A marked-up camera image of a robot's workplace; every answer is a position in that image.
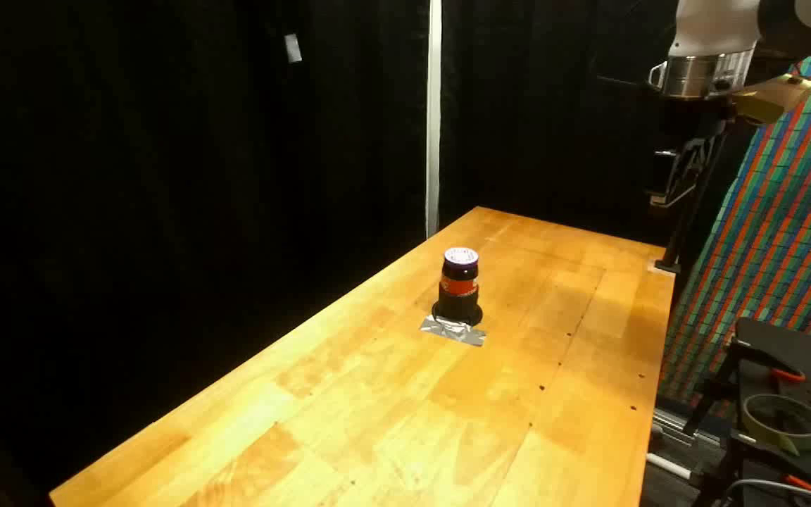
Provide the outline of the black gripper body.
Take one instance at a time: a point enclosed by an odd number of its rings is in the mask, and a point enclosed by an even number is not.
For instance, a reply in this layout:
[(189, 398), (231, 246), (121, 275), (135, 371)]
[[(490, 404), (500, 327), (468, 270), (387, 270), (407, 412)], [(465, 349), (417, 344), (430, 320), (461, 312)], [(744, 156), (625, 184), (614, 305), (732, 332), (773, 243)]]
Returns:
[(653, 149), (649, 209), (677, 206), (715, 164), (732, 116), (721, 111), (668, 111)]

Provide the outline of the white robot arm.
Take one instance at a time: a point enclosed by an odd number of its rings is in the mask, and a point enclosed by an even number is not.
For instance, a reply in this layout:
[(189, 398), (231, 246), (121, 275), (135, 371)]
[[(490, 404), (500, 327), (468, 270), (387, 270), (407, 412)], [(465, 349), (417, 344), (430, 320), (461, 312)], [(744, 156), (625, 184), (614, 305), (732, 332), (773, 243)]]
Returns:
[(675, 0), (668, 56), (646, 70), (665, 116), (653, 209), (682, 204), (738, 120), (773, 123), (807, 94), (811, 0)]

